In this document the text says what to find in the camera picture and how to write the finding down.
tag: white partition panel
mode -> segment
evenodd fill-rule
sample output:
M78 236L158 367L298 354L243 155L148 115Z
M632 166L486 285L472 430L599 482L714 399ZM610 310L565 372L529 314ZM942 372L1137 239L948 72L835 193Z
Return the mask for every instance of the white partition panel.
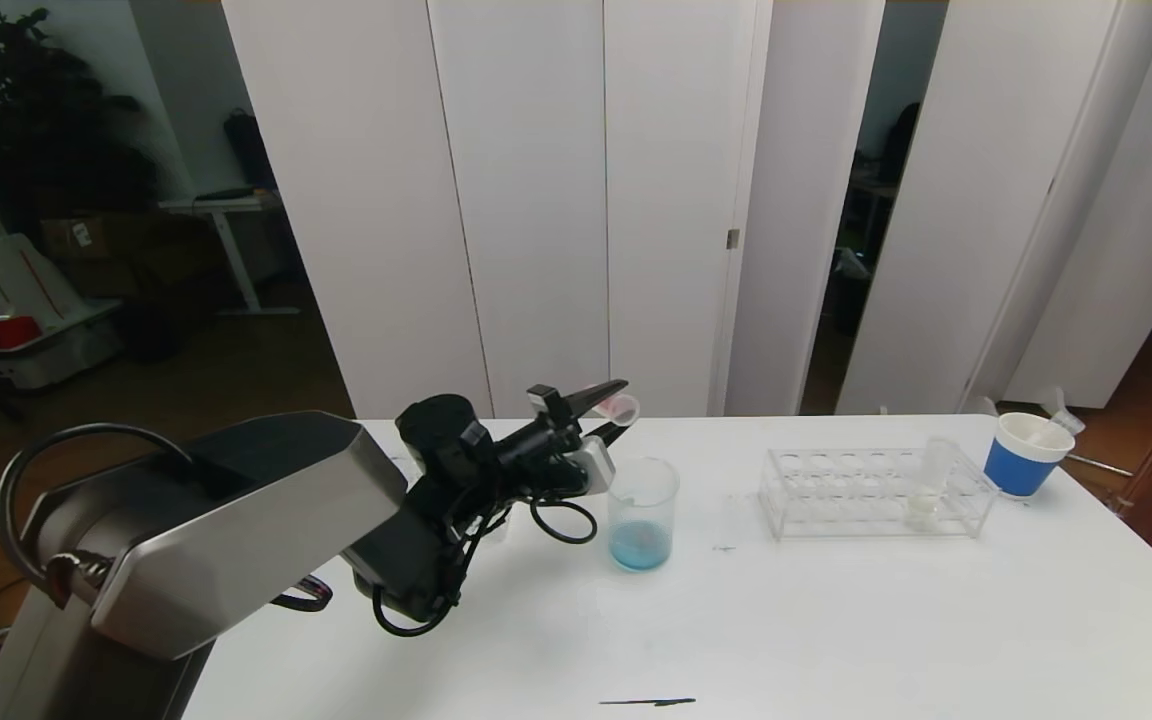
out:
M1030 245L1114 3L950 3L839 414L952 414Z
M1152 328L1152 63L1007 397L1104 407Z
M645 415L708 414L726 366L727 232L744 223L741 147L761 96L751 59L765 61L758 6L604 6L611 370Z
M429 0L497 416L608 378L602 0Z
M425 3L223 8L353 409L457 392L490 416Z
M882 0L774 3L728 415L799 409Z

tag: white table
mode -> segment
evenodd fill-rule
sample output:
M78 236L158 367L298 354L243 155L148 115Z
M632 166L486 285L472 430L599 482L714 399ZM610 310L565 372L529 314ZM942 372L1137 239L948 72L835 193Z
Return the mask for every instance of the white table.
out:
M401 450L387 420L366 425ZM641 420L613 455L668 457L682 473L662 569L622 573L605 544L563 546L515 511L506 541L479 547L461 606L401 639L333 560L332 605L266 607L223 635L185 717L1152 717L1152 550L1069 475L1026 503L1000 498L975 541L774 544L745 499L768 447L941 434L984 461L992 429L983 415ZM602 500L585 502L600 515ZM598 705L673 697L696 703Z
M159 202L159 209L180 215L206 215L215 226L215 234L220 236L220 243L225 249L225 259L229 260L229 272L234 275L234 282L238 283L238 291L243 293L244 310L229 310L226 314L296 314L300 309L296 306L262 306L260 296L256 295L256 286L252 278L247 273L247 264L243 262L243 253L238 250L238 242L234 240L234 230L229 227L229 213L264 213L266 210L279 210L283 206L283 200L275 192L258 192L244 197L232 197L227 200L164 200Z

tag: green leaves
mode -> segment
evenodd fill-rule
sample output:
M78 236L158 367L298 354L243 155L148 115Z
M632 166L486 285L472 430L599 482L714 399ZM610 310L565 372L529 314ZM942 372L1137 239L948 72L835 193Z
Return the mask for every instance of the green leaves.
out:
M47 10L46 8L38 8L37 10L29 13L28 15L24 15L24 17L17 20L15 24L25 28L36 26L36 24L41 23L43 20L46 20L47 15L50 14L51 14L50 10Z

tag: white wall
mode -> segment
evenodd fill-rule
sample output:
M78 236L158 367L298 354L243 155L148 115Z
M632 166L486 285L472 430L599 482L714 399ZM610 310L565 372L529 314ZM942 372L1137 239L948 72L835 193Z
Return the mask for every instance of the white wall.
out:
M1102 407L1152 328L1152 63L1078 245L1007 397L1060 384Z
M141 114L129 120L124 129L128 141L154 159L159 167L159 195L177 197L188 192L188 169L128 0L101 0L99 3L0 0L1 10L13 18L40 5L51 10L41 29L50 33L55 45L86 60L108 94L130 94L141 101Z
M180 196L245 184L221 124L230 111L252 106L220 3L132 0L131 8L180 145Z
M1105 172L1140 93L1152 59L1152 3L1126 0L1117 5L1117 15L1102 47L1101 67L1087 92L1020 272L1011 281L969 397L998 401L1005 395L1074 251L1092 200L1101 190Z
M950 414L1018 273L1116 6L952 3L839 414Z
M881 0L773 3L728 415L797 412Z
M882 10L882 29L878 33L874 71L869 78L865 114L861 120L858 147L877 158L901 111L910 103L923 100L941 25L948 3L945 0L888 0Z
M225 15L353 409L456 392L491 416L425 3Z

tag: wooden floor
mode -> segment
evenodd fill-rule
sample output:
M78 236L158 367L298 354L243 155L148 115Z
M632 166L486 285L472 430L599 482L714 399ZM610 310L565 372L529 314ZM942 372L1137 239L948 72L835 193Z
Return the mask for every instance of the wooden floor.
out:
M353 415L314 304L306 291L294 300L305 309L302 314L221 316L165 363L115 361L47 395L20 401L26 423L14 425L0 416L0 471L29 439L86 420L123 420L188 439L253 415L302 409ZM838 376L840 386L844 370L846 361L831 376ZM836 396L836 388L826 388L814 400L824 406ZM1139 462L1152 444L1152 334L1111 404L1079 416L1087 422L1079 437L1082 454L1129 469ZM143 452L145 447L123 438L59 447L31 469L18 511L28 511L41 488ZM1066 469L1101 497L1123 484L1115 475L1073 462ZM15 577L0 552L0 586ZM24 589L17 585L0 597L0 626L13 620Z
M282 288L279 304L301 314L218 316L179 356L154 365L128 359L97 367L38 397L17 401L26 423L0 415L0 473L31 439L89 420L121 420L188 439L253 415L320 409L353 416L344 385L310 293ZM43 488L145 454L128 438L76 439L40 456L20 492L26 516ZM0 586L18 575L0 551ZM0 597L0 626L12 623L26 585Z
M1126 470L1137 468L1152 446L1152 332L1105 409L1075 409L1074 412L1087 424L1078 435L1075 452ZM1061 467L1102 500L1126 484L1120 475L1074 460L1067 460Z

